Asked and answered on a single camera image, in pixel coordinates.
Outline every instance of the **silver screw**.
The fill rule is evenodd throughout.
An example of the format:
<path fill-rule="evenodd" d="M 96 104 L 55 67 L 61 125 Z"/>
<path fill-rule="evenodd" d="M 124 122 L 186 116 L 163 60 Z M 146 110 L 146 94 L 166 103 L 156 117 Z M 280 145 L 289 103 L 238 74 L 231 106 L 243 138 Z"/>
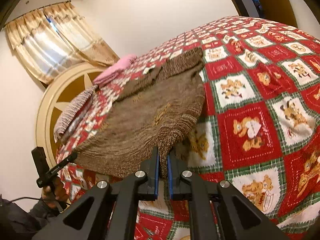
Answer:
<path fill-rule="evenodd" d="M 144 177 L 145 174 L 146 174 L 146 173 L 145 173 L 144 171 L 137 171 L 137 172 L 135 173 L 136 177 L 138 177 L 138 178 Z"/>
<path fill-rule="evenodd" d="M 182 176 L 186 177 L 186 178 L 189 178 L 189 177 L 192 176 L 192 172 L 191 171 L 183 171 L 182 172 Z"/>
<path fill-rule="evenodd" d="M 226 181 L 226 180 L 222 180 L 220 181 L 220 186 L 221 187 L 229 187 L 230 186 L 230 182 Z"/>
<path fill-rule="evenodd" d="M 102 181 L 98 182 L 97 187 L 98 188 L 105 188 L 107 185 L 108 185 L 108 182 L 102 180 Z"/>

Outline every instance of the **human hand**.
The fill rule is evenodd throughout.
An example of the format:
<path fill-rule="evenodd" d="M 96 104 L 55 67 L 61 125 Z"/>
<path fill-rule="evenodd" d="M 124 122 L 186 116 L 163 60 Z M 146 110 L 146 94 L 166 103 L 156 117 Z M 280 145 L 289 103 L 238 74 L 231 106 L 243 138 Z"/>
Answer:
<path fill-rule="evenodd" d="M 67 201 L 68 200 L 68 195 L 66 194 L 66 190 L 63 187 L 63 183 L 61 181 L 61 179 L 59 177 L 55 177 L 52 181 L 53 185 L 55 186 L 55 190 L 54 190 L 54 194 L 55 194 L 55 198 L 56 200 L 59 201 Z M 50 197 L 50 193 L 51 193 L 51 188 L 50 186 L 47 187 L 43 187 L 42 188 L 42 192 L 41 192 L 41 196 L 43 200 L 46 199 L 52 199 L 52 197 Z M 52 202 L 52 201 L 45 201 L 45 203 L 50 207 L 50 208 L 56 208 L 56 203 Z"/>

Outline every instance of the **beige curtain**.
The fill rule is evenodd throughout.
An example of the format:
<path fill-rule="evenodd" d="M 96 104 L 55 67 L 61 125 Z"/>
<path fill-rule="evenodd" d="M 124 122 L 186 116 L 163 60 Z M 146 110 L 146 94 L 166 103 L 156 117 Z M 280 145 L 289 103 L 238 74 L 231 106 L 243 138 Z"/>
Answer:
<path fill-rule="evenodd" d="M 74 11 L 71 3 L 31 11 L 6 27 L 12 48 L 23 65 L 45 84 L 76 63 L 89 61 L 107 67 L 119 59 Z"/>
<path fill-rule="evenodd" d="M 47 6 L 43 10 L 63 39 L 78 49 L 88 61 L 110 66 L 119 59 L 106 42 L 87 25 L 70 2 Z"/>

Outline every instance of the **curtain rod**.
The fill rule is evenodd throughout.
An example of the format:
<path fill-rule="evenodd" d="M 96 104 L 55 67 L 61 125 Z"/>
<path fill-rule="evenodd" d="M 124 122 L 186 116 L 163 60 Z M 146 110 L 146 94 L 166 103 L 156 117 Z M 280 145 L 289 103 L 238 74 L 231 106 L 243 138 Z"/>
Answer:
<path fill-rule="evenodd" d="M 58 3 L 63 3 L 63 2 L 56 2 L 56 3 L 52 3 L 52 4 L 48 4 L 48 5 L 44 5 L 44 6 L 42 6 L 42 7 L 37 8 L 37 9 L 33 9 L 33 10 L 31 10 L 31 11 L 28 11 L 28 12 L 26 12 L 26 13 L 24 13 L 24 14 L 22 14 L 22 15 L 20 15 L 20 16 L 18 16 L 18 17 L 16 17 L 16 18 L 12 19 L 11 21 L 14 21 L 15 19 L 18 19 L 19 17 L 21 17 L 21 16 L 23 16 L 23 15 L 25 15 L 25 14 L 29 13 L 29 12 L 32 12 L 32 11 L 34 11 L 34 10 L 40 10 L 40 9 L 43 9 L 44 7 L 51 6 L 51 5 L 55 5 L 55 4 L 58 4 Z"/>

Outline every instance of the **white wall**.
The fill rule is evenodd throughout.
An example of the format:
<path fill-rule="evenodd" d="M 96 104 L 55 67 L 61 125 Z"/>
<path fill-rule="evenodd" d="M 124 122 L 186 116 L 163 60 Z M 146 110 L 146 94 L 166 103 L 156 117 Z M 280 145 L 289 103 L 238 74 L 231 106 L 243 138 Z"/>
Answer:
<path fill-rule="evenodd" d="M 121 57 L 138 56 L 213 20 L 238 15 L 231 0 L 83 0 L 72 2 Z"/>
<path fill-rule="evenodd" d="M 44 93 L 13 54 L 5 29 L 0 32 L 0 194 L 8 200 L 41 197 L 31 150 L 35 147 L 35 123 Z M 34 200 L 16 202 L 29 211 Z"/>
<path fill-rule="evenodd" d="M 298 28 L 320 39 L 320 24 L 304 0 L 289 0 Z"/>

